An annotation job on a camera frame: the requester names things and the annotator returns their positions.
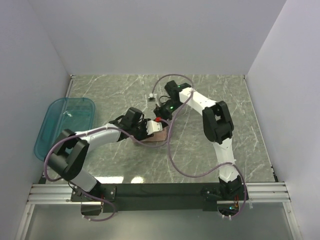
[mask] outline blue plastic tray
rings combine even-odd
[[[34,145],[36,157],[44,161],[62,130],[90,130],[94,122],[95,109],[94,102],[86,97],[64,97],[51,103]]]

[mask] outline marble floor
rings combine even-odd
[[[86,97],[95,103],[94,127],[123,115],[129,107],[142,110],[153,119],[154,102],[149,93],[160,75],[76,75],[71,98]],[[215,101],[225,101],[233,124],[232,147],[236,165],[247,182],[274,182],[273,170],[242,75],[188,75],[195,89]],[[156,88],[165,95],[166,82],[186,82],[168,77]],[[182,110],[171,138],[172,156],[185,173],[199,175],[217,165],[214,147],[203,133],[202,117],[190,107]],[[148,148],[131,139],[101,146],[90,152],[83,166],[103,183],[192,183],[218,182],[218,171],[205,177],[180,175],[167,158],[167,148]]]

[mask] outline purple cable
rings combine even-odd
[[[247,185],[246,185],[246,180],[245,180],[245,177],[242,175],[240,169],[235,165],[235,164],[232,164],[233,167],[237,170],[240,178],[241,178],[241,181],[243,183],[243,189],[244,189],[244,199],[243,199],[243,203],[242,203],[242,206],[240,207],[239,211],[233,215],[231,218],[233,219],[235,216],[238,216],[242,211],[243,209],[245,208],[245,205],[246,205],[246,201],[247,201],[247,195],[248,195],[248,192],[247,192]]]
[[[92,221],[92,222],[103,222],[103,221],[111,219],[116,214],[116,211],[117,211],[116,210],[116,206],[112,202],[110,202],[108,200],[105,200],[103,198],[92,196],[91,194],[87,193],[86,191],[83,191],[82,189],[81,189],[81,191],[82,191],[82,194],[86,195],[87,197],[92,198],[94,200],[97,200],[99,202],[104,202],[106,204],[109,204],[113,208],[112,214],[110,216],[106,217],[106,218],[94,219],[94,218],[90,218],[88,216],[83,216],[85,219],[88,219],[89,221]]]
[[[182,74],[171,73],[171,74],[167,74],[167,75],[164,75],[164,76],[160,77],[160,78],[155,82],[155,84],[154,84],[154,86],[153,86],[153,88],[152,88],[151,93],[153,94],[153,93],[155,92],[156,86],[158,85],[158,83],[159,83],[162,79],[164,79],[164,78],[166,78],[166,77],[170,77],[170,76],[177,76],[177,77],[182,77],[182,78],[188,79],[188,80],[191,82],[191,87],[194,88],[194,82],[193,82],[190,78],[188,78],[187,76],[182,75]]]
[[[79,134],[79,135],[73,135],[73,136],[66,137],[66,138],[62,139],[61,141],[57,142],[57,143],[50,149],[50,151],[48,152],[48,154],[45,156],[44,165],[43,165],[43,173],[44,173],[45,178],[46,178],[49,182],[56,182],[56,181],[62,179],[62,177],[58,177],[58,178],[56,178],[56,179],[52,179],[52,178],[50,178],[49,175],[48,175],[48,162],[49,162],[49,158],[50,158],[51,154],[54,152],[54,150],[55,150],[59,145],[63,144],[64,142],[66,142],[66,141],[68,141],[68,140],[76,139],[76,138],[81,138],[81,137],[84,137],[85,135],[95,134],[95,133],[101,132],[101,131],[103,131],[103,130],[105,130],[105,129],[106,129],[105,127],[100,127],[100,128],[97,128],[97,129],[89,130],[89,131],[87,131],[87,133],[82,133],[82,134]]]

